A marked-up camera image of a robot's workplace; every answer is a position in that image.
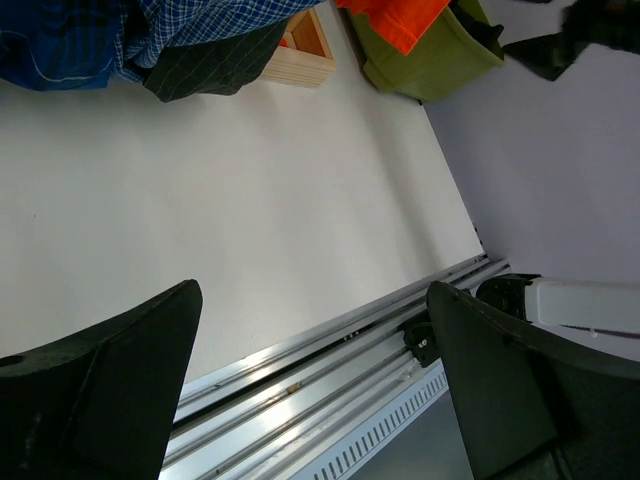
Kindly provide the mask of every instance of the plaid shirt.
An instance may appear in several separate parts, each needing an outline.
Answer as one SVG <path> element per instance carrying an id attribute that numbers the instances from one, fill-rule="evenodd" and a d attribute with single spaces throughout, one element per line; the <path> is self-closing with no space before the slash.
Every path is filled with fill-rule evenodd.
<path id="1" fill-rule="evenodd" d="M 141 82 L 136 67 L 149 69 L 166 47 L 184 47 L 245 34 L 274 24 L 323 0 L 122 0 L 113 75 Z M 134 1 L 137 5 L 127 5 Z M 133 9 L 141 9 L 148 29 L 129 32 Z"/>
<path id="2" fill-rule="evenodd" d="M 103 88 L 118 0 L 0 0 L 0 77 L 32 90 Z"/>

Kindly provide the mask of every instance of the wooden box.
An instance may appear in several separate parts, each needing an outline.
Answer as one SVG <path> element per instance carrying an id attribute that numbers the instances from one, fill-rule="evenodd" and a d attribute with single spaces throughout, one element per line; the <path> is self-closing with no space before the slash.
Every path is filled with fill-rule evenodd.
<path id="1" fill-rule="evenodd" d="M 320 21 L 312 8 L 291 18 L 279 46 L 260 78 L 271 82 L 318 88 L 336 70 Z"/>

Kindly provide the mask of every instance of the orange cloth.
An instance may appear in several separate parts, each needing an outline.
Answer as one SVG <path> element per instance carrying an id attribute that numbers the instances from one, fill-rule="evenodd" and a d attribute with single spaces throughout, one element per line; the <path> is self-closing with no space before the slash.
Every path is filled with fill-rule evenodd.
<path id="1" fill-rule="evenodd" d="M 416 46 L 420 37 L 447 7 L 450 0 L 336 0 L 351 13 L 366 13 L 369 25 L 403 55 Z"/>

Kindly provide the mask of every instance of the green basket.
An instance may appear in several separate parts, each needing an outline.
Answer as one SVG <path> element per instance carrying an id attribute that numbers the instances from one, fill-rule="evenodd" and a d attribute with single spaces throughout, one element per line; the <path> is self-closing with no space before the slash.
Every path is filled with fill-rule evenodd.
<path id="1" fill-rule="evenodd" d="M 460 0 L 476 20 L 489 23 L 477 0 Z M 369 26 L 366 15 L 352 16 L 367 56 L 364 72 L 383 92 L 399 92 L 425 102 L 439 100 L 504 65 L 498 42 L 491 50 L 476 42 L 446 8 L 407 56 L 385 42 Z"/>

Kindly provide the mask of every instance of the pile of clothes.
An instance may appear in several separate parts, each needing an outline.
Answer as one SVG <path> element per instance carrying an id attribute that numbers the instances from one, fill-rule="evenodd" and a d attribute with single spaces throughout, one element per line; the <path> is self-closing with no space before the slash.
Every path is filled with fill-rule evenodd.
<path id="1" fill-rule="evenodd" d="M 39 91 L 143 84 L 162 101 L 255 80 L 287 20 L 322 0 L 23 0 L 0 4 L 0 78 Z"/>

